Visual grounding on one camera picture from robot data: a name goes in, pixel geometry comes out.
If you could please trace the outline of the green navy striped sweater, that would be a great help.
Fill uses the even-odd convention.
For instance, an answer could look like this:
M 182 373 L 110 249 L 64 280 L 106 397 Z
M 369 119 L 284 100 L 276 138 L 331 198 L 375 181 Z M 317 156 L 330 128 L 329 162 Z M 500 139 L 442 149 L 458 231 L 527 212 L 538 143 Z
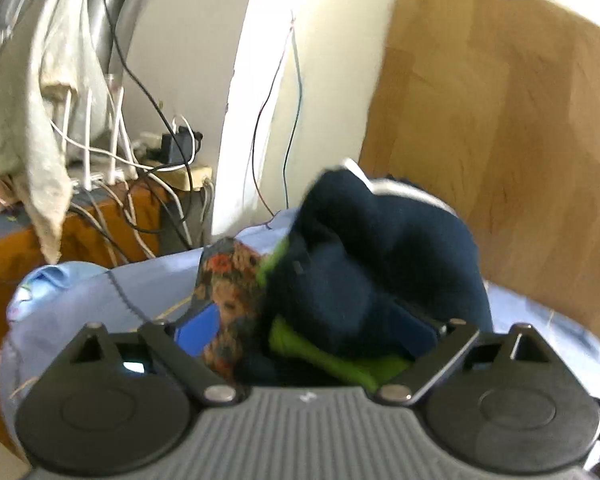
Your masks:
M 451 206 L 352 160 L 324 172 L 261 272 L 264 300 L 243 384 L 375 390 L 423 354 L 389 335 L 392 300 L 486 332 L 478 249 Z

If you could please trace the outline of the floral patterned cloth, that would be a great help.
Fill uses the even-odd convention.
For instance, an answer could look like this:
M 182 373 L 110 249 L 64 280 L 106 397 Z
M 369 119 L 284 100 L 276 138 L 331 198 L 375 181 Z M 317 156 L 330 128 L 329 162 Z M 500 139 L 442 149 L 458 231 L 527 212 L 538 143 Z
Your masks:
M 263 255 L 234 237 L 204 248 L 193 298 L 214 304 L 219 328 L 201 350 L 205 366 L 228 382 L 250 349 L 264 300 Z

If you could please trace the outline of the black power adapter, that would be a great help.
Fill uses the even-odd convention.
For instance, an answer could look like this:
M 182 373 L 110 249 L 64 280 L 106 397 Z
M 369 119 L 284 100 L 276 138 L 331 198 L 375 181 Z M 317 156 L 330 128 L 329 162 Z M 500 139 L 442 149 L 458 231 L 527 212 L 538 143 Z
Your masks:
M 178 126 L 173 134 L 165 133 L 161 139 L 158 161 L 163 165 L 191 164 L 201 148 L 204 136 L 186 126 Z

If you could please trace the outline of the wooden headboard panel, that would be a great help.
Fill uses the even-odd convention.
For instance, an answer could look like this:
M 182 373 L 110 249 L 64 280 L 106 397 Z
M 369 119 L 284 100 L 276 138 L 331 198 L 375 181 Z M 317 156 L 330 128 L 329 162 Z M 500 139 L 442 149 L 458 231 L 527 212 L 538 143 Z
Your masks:
M 442 198 L 489 281 L 600 337 L 600 26 L 550 0 L 396 0 L 358 162 Z

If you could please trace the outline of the beige hanging towel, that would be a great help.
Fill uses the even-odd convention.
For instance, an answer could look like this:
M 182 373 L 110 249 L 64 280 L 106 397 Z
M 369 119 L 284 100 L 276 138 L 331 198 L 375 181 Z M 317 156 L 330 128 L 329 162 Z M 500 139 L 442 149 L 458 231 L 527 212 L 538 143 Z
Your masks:
M 32 0 L 0 53 L 0 176 L 12 178 L 45 247 L 72 196 L 54 110 L 83 125 L 87 91 L 101 81 L 87 0 Z

